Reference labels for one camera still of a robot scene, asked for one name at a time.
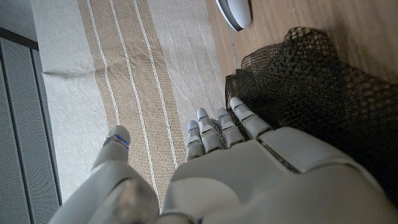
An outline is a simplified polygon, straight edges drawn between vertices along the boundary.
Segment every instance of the white stripe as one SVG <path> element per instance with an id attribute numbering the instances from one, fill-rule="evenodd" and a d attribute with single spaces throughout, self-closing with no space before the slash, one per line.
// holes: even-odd
<path id="1" fill-rule="evenodd" d="M 159 78 L 157 76 L 154 57 L 152 55 L 152 50 L 150 49 L 148 37 L 147 37 L 147 34 L 145 33 L 145 28 L 144 28 L 144 25 L 143 25 L 142 20 L 141 20 L 141 15 L 139 14 L 139 10 L 138 10 L 138 6 L 137 6 L 137 1 L 136 0 L 134 0 L 134 6 L 136 7 L 136 12 L 137 12 L 139 25 L 141 26 L 141 31 L 142 31 L 142 34 L 144 35 L 144 39 L 145 39 L 145 42 L 146 42 L 147 47 L 148 47 L 150 63 L 152 64 L 152 71 L 154 72 L 154 75 L 155 75 L 157 89 L 159 91 L 160 100 L 162 102 L 163 114 L 164 114 L 164 119 L 166 121 L 167 134 L 169 135 L 169 142 L 170 142 L 170 148 L 171 148 L 171 151 L 172 151 L 174 167 L 177 168 L 178 167 L 177 158 L 175 157 L 175 150 L 174 150 L 174 144 L 173 144 L 173 139 L 172 139 L 172 132 L 171 132 L 170 125 L 169 125 L 169 117 L 167 116 L 166 104 L 164 103 L 162 88 L 160 87 Z"/>
<path id="2" fill-rule="evenodd" d="M 131 72 L 131 66 L 130 66 L 129 56 L 128 56 L 128 54 L 127 54 L 126 45 L 124 44 L 123 36 L 122 36 L 121 31 L 120 31 L 118 18 L 116 17 L 116 12 L 115 12 L 115 10 L 114 10 L 113 0 L 109 0 L 109 1 L 110 1 L 110 3 L 111 3 L 112 12 L 113 12 L 113 17 L 114 17 L 114 22 L 116 23 L 116 28 L 118 29 L 118 34 L 119 34 L 119 37 L 120 37 L 120 41 L 122 42 L 122 46 L 123 46 L 123 50 L 124 50 L 124 57 L 126 58 L 126 62 L 127 62 L 128 70 L 129 70 L 129 75 L 130 75 L 130 80 L 131 80 L 132 89 L 134 90 L 134 94 L 135 94 L 135 96 L 136 96 L 137 105 L 138 105 L 138 112 L 139 112 L 139 118 L 140 118 L 140 120 L 141 120 L 142 132 L 144 133 L 144 140 L 145 140 L 145 145 L 146 145 L 146 149 L 147 149 L 147 156 L 148 156 L 148 161 L 149 161 L 150 174 L 151 174 L 151 176 L 152 176 L 152 184 L 153 184 L 153 186 L 154 186 L 154 190 L 155 190 L 156 196 L 157 196 L 158 201 L 159 201 L 159 207 L 161 208 L 161 204 L 160 204 L 160 200 L 159 200 L 159 193 L 158 193 L 158 191 L 157 191 L 157 186 L 156 186 L 155 173 L 154 173 L 154 166 L 153 166 L 153 164 L 152 164 L 152 156 L 150 155 L 150 151 L 149 151 L 149 144 L 148 144 L 147 132 L 146 132 L 146 130 L 145 130 L 144 118 L 143 118 L 143 116 L 142 116 L 141 104 L 140 104 L 140 101 L 139 101 L 138 92 L 137 92 L 137 89 L 136 89 L 136 84 L 134 83 L 134 79 L 133 79 L 133 77 L 132 77 L 132 72 Z"/>
<path id="3" fill-rule="evenodd" d="M 102 51 L 102 46 L 101 46 L 101 42 L 100 42 L 100 37 L 98 36 L 97 27 L 95 26 L 95 20 L 94 20 L 94 15 L 93 15 L 93 9 L 91 8 L 90 0 L 87 0 L 87 5 L 88 5 L 88 9 L 89 9 L 89 11 L 90 11 L 91 22 L 93 23 L 94 32 L 95 32 L 95 37 L 96 37 L 96 39 L 97 39 L 99 52 L 100 52 L 100 54 L 101 54 L 102 61 L 103 61 L 104 66 L 105 66 L 104 75 L 105 75 L 105 80 L 106 80 L 106 84 L 107 84 L 107 86 L 108 86 L 109 92 L 111 93 L 111 98 L 112 98 L 112 102 L 113 102 L 113 107 L 114 107 L 114 111 L 115 111 L 115 114 L 116 114 L 116 124 L 119 125 L 119 124 L 120 124 L 120 120 L 119 120 L 118 106 L 116 105 L 116 100 L 114 99 L 113 90 L 112 90 L 111 84 L 109 83 L 109 78 L 108 78 L 108 64 L 106 63 L 105 55 L 104 55 L 104 52 Z"/>

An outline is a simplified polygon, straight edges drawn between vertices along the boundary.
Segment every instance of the robotic finger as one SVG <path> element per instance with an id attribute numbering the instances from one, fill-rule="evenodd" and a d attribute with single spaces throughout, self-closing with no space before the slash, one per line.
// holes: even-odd
<path id="1" fill-rule="evenodd" d="M 188 146 L 187 146 L 187 162 L 191 159 L 203 156 L 205 148 L 200 139 L 198 123 L 190 121 L 188 125 Z"/>
<path id="2" fill-rule="evenodd" d="M 206 110 L 199 108 L 197 115 L 199 120 L 201 141 L 205 147 L 206 154 L 211 153 L 216 149 L 223 149 L 223 145 L 221 144 L 216 131 L 211 125 L 211 121 Z"/>
<path id="3" fill-rule="evenodd" d="M 257 139 L 261 134 L 271 129 L 265 121 L 253 113 L 238 97 L 232 98 L 229 104 L 251 139 Z"/>
<path id="4" fill-rule="evenodd" d="M 244 142 L 244 138 L 242 134 L 239 132 L 238 127 L 234 124 L 229 113 L 226 109 L 220 108 L 218 109 L 218 121 L 220 122 L 221 128 L 223 130 L 224 140 L 227 149 L 231 146 Z"/>

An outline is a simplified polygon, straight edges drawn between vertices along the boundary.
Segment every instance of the perforated panel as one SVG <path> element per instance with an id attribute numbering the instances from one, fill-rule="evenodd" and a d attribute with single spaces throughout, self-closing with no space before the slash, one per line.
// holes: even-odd
<path id="1" fill-rule="evenodd" d="M 0 223 L 30 223 L 1 64 L 0 171 Z"/>
<path id="2" fill-rule="evenodd" d="M 52 137 L 49 104 L 47 103 L 47 94 L 45 91 L 44 79 L 43 79 L 43 75 L 42 75 L 42 72 L 43 72 L 42 62 L 40 61 L 40 54 L 37 50 L 32 50 L 32 60 L 33 60 L 35 75 L 36 75 L 36 80 L 37 80 L 37 89 L 39 91 L 40 102 L 42 105 L 42 112 L 44 114 L 43 119 L 44 119 L 44 125 L 46 128 L 46 131 L 47 131 L 47 141 L 49 142 L 50 156 L 52 158 L 53 171 L 55 174 L 55 182 L 57 184 L 58 200 L 59 200 L 60 204 L 62 204 L 61 190 L 59 187 L 59 179 L 58 179 L 57 160 L 55 157 L 54 140 Z"/>
<path id="3" fill-rule="evenodd" d="M 4 39 L 1 44 L 32 218 L 48 223 L 59 201 L 30 50 Z"/>

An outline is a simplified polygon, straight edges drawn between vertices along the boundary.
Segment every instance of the beige stripe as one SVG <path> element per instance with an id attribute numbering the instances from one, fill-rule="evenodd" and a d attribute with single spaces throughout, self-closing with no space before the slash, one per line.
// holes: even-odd
<path id="1" fill-rule="evenodd" d="M 91 2 L 98 36 L 108 64 L 109 83 L 113 88 L 120 123 L 131 134 L 129 163 L 148 183 L 152 183 L 142 120 L 139 116 L 140 112 L 136 94 L 132 87 L 129 68 L 126 63 L 126 55 L 128 55 L 128 62 L 136 86 L 137 96 L 139 97 L 142 119 L 144 120 L 147 133 L 155 184 L 162 203 L 167 184 L 175 169 L 170 136 L 172 137 L 172 145 L 175 149 L 177 163 L 183 163 L 185 157 L 180 121 L 178 120 L 171 83 L 146 1 L 138 1 L 137 8 L 139 9 L 142 26 L 145 29 L 150 45 L 153 61 L 150 58 L 149 49 L 138 20 L 134 2 L 122 0 L 114 1 L 113 3 L 126 51 L 123 49 L 121 38 L 118 34 L 111 3 L 109 1 Z M 106 109 L 108 126 L 113 127 L 116 124 L 114 106 L 104 77 L 105 67 L 99 52 L 87 2 L 79 0 L 79 7 L 86 37 L 95 62 L 96 81 Z M 159 83 L 157 83 L 154 75 L 154 67 Z M 162 90 L 164 107 L 159 87 Z M 167 112 L 170 131 L 167 127 L 165 110 Z"/>

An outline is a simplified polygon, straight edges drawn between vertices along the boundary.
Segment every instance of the fingertip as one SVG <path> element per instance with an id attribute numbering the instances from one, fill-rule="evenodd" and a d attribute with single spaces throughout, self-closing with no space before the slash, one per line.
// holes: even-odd
<path id="1" fill-rule="evenodd" d="M 232 110 L 242 104 L 243 102 L 238 97 L 232 97 L 232 99 L 229 101 L 229 105 L 231 105 Z"/>
<path id="2" fill-rule="evenodd" d="M 229 115 L 228 111 L 225 108 L 220 108 L 217 111 L 217 116 L 218 118 L 221 118 L 223 116 Z"/>
<path id="3" fill-rule="evenodd" d="M 206 112 L 206 109 L 199 108 L 198 111 L 197 111 L 197 116 L 198 116 L 198 120 L 208 116 L 208 114 Z"/>

